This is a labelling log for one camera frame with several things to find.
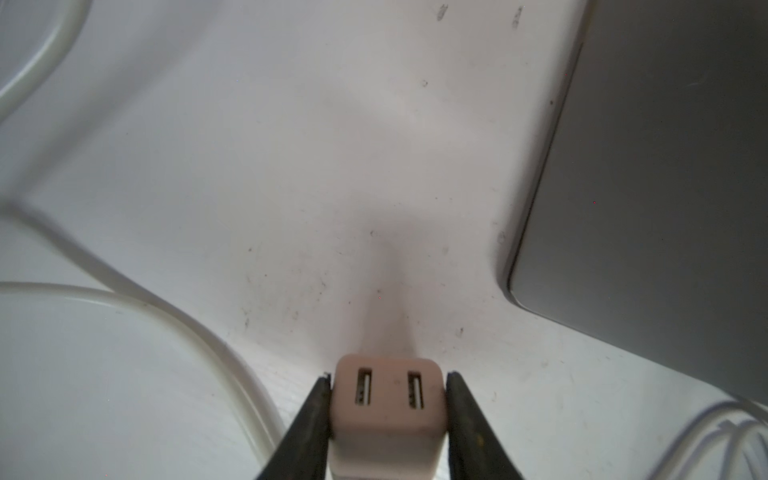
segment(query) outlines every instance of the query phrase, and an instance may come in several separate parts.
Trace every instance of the cable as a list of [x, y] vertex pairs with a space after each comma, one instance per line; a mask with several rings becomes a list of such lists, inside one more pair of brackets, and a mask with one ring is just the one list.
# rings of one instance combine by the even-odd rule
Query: cable
[[55, 27], [41, 47], [7, 83], [0, 85], [0, 123], [5, 120], [61, 62], [78, 37], [91, 0], [59, 2]]
[[[143, 288], [86, 250], [42, 212], [15, 200], [0, 199], [0, 216], [7, 217], [39, 235], [63, 257], [114, 293], [45, 283], [0, 282], [0, 288], [50, 289], [52, 292], [69, 288], [81, 296], [99, 298], [101, 302], [120, 301], [131, 308], [137, 308], [138, 305], [150, 309], [154, 316], [176, 329], [185, 339], [195, 342], [197, 347], [203, 348], [212, 359], [215, 370], [220, 373], [223, 386], [232, 394], [233, 402], [242, 417], [239, 420], [245, 427], [254, 454], [260, 461], [266, 462], [283, 437], [283, 426], [269, 393], [229, 344], [183, 310]], [[266, 458], [261, 458], [263, 454], [260, 452], [265, 452]]]
[[[710, 429], [713, 425], [726, 420], [729, 415], [734, 413], [744, 413], [755, 420], [747, 422], [746, 425], [739, 425], [730, 434], [727, 431], [712, 432], [697, 442], [701, 434]], [[730, 442], [726, 450], [726, 456], [723, 459], [720, 480], [731, 480], [735, 469], [735, 460], [737, 456], [743, 452], [743, 447], [749, 440], [750, 434], [757, 431], [762, 431], [768, 434], [768, 426], [766, 426], [767, 419], [768, 412], [766, 412], [766, 410], [753, 402], [744, 401], [742, 399], [739, 399], [738, 401], [721, 402], [711, 406], [699, 414], [698, 417], [696, 417], [692, 423], [680, 433], [667, 454], [662, 458], [660, 464], [649, 477], [649, 480], [671, 480], [673, 478], [676, 480], [684, 480], [685, 478], [688, 478], [705, 454], [714, 446], [724, 441], [728, 436], [730, 437]], [[687, 452], [693, 445], [696, 445], [694, 451], [691, 452], [690, 455], [687, 455]], [[674, 475], [675, 471], [678, 470], [678, 467], [681, 465], [682, 468], [680, 469], [680, 473]]]
[[[739, 430], [731, 437], [730, 442], [726, 448], [725, 457], [723, 459], [723, 468], [720, 471], [720, 480], [732, 480], [733, 473], [736, 469], [736, 458], [740, 453], [743, 453], [745, 444], [749, 441], [750, 436], [758, 432], [768, 434], [768, 425], [762, 422], [753, 420], [750, 422], [744, 422], [747, 425], [743, 425]], [[750, 470], [753, 466], [747, 460], [747, 465]]]

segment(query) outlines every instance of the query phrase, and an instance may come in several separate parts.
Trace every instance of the white cable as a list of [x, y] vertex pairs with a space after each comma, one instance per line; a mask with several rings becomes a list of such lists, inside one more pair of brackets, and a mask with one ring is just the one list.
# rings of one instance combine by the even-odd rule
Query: white cable
[[61, 62], [78, 37], [91, 0], [60, 2], [55, 27], [41, 47], [4, 85], [0, 85], [0, 123], [5, 120]]
[[740, 427], [731, 437], [723, 458], [723, 468], [720, 471], [720, 480], [733, 480], [733, 473], [736, 470], [736, 459], [744, 452], [744, 446], [750, 440], [752, 435], [762, 433], [768, 434], [768, 425], [753, 420], [745, 422], [747, 425]]
[[766, 443], [765, 435], [759, 432], [757, 435], [753, 435], [750, 438], [750, 445], [756, 456], [757, 471], [762, 475], [757, 478], [768, 478], [768, 443]]
[[256, 450], [266, 452], [266, 458], [260, 458], [260, 461], [266, 462], [277, 444], [280, 443], [284, 427], [269, 393], [261, 385], [253, 370], [227, 342], [183, 310], [143, 288], [86, 250], [42, 212], [18, 201], [0, 198], [0, 217], [7, 217], [27, 227], [47, 241], [64, 258], [70, 260], [115, 293], [44, 283], [0, 282], [0, 289], [16, 288], [23, 290], [34, 285], [38, 285], [36, 288], [53, 289], [52, 291], [69, 288], [79, 292], [82, 296], [101, 298], [101, 303], [111, 299], [112, 301], [119, 300], [133, 307], [138, 305], [141, 308], [149, 309], [148, 312], [152, 312], [158, 319], [162, 319], [173, 326], [182, 337], [195, 343], [198, 348], [204, 349], [208, 358], [214, 362], [214, 368], [219, 372], [225, 388], [232, 394], [242, 416], [240, 421], [243, 422], [249, 433], [247, 436], [252, 441], [251, 446], [256, 446], [254, 442], [261, 443], [260, 449]]
[[737, 427], [732, 422], [727, 422], [727, 426], [720, 424], [720, 428], [714, 432], [705, 435], [697, 444], [696, 448], [688, 455], [683, 466], [680, 467], [680, 473], [675, 476], [675, 480], [685, 480], [689, 478], [691, 472], [699, 465], [701, 459], [706, 457], [715, 447], [727, 441]]
[[235, 418], [259, 463], [266, 464], [276, 444], [280, 441], [273, 434], [273, 431], [270, 431], [270, 419], [264, 418], [264, 411], [269, 411], [269, 406], [265, 405], [265, 397], [254, 398], [253, 395], [249, 395], [249, 389], [244, 388], [242, 376], [237, 375], [231, 368], [232, 362], [240, 362], [245, 365], [244, 361], [225, 343], [212, 345], [210, 338], [204, 338], [199, 332], [193, 331], [181, 319], [135, 298], [83, 286], [56, 283], [0, 282], [0, 295], [3, 294], [58, 296], [87, 303], [109, 305], [118, 310], [133, 310], [144, 318], [157, 321], [164, 328], [175, 332], [181, 341], [207, 360], [219, 384], [227, 392], [230, 405], [235, 412]]
[[[691, 458], [692, 453], [689, 453], [689, 451], [692, 448], [695, 449], [695, 445], [699, 445], [700, 442], [704, 441], [704, 439], [699, 441], [699, 438], [702, 434], [723, 420], [726, 420], [729, 415], [734, 413], [745, 413], [751, 417], [754, 417], [755, 419], [760, 420], [761, 425], [765, 425], [764, 422], [766, 419], [768, 419], [768, 412], [761, 409], [759, 406], [746, 402], [722, 402], [711, 406], [708, 410], [702, 412], [699, 417], [694, 420], [694, 423], [689, 425], [683, 434], [678, 437], [678, 440], [675, 442], [675, 444], [673, 444], [671, 450], [665, 455], [661, 463], [655, 469], [654, 473], [650, 476], [650, 480], [671, 480], [673, 478], [676, 480], [684, 480], [687, 478], [688, 475], [690, 475], [690, 473], [694, 470], [698, 460], [703, 457], [703, 455], [700, 455], [699, 458], [695, 459], [695, 463], [692, 465], [684, 465], [684, 463], [687, 463], [687, 459]], [[712, 443], [712, 445], [708, 445], [705, 448], [705, 452], [711, 450], [717, 443], [722, 442], [724, 439], [725, 436], [711, 440], [710, 443]], [[737, 449], [737, 452], [733, 454], [731, 461], [736, 458], [738, 452], [742, 451], [743, 443], [739, 442], [736, 446], [739, 448]], [[680, 471], [679, 476], [675, 476], [675, 472], [682, 465], [684, 468]], [[728, 467], [726, 472], [725, 464], [723, 464], [723, 472], [732, 475], [731, 469], [732, 467]]]

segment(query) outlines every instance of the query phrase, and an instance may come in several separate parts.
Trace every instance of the usb charger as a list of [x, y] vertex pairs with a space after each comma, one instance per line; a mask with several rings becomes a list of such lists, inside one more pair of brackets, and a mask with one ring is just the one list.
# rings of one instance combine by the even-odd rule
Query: usb charger
[[337, 480], [431, 479], [447, 429], [442, 371], [427, 359], [344, 356], [330, 423]]

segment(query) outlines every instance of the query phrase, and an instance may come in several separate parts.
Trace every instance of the black clamp jaw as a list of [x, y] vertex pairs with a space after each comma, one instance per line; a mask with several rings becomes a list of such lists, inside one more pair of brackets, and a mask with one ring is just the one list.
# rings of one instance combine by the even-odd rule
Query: black clamp jaw
[[[445, 381], [452, 480], [522, 480], [458, 372]], [[330, 428], [331, 375], [317, 379], [257, 480], [323, 480]]]

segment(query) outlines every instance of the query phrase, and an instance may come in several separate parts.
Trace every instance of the dirt mark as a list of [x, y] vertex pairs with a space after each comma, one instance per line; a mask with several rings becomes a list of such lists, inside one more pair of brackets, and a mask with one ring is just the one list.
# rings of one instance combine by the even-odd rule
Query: dirt mark
[[443, 5], [440, 7], [440, 9], [437, 11], [437, 21], [440, 22], [442, 18], [445, 16], [445, 11], [448, 10], [447, 5]]
[[523, 5], [520, 5], [520, 7], [518, 7], [518, 10], [515, 12], [515, 17], [512, 19], [512, 28], [517, 28], [518, 25], [520, 25], [521, 15], [523, 15]]

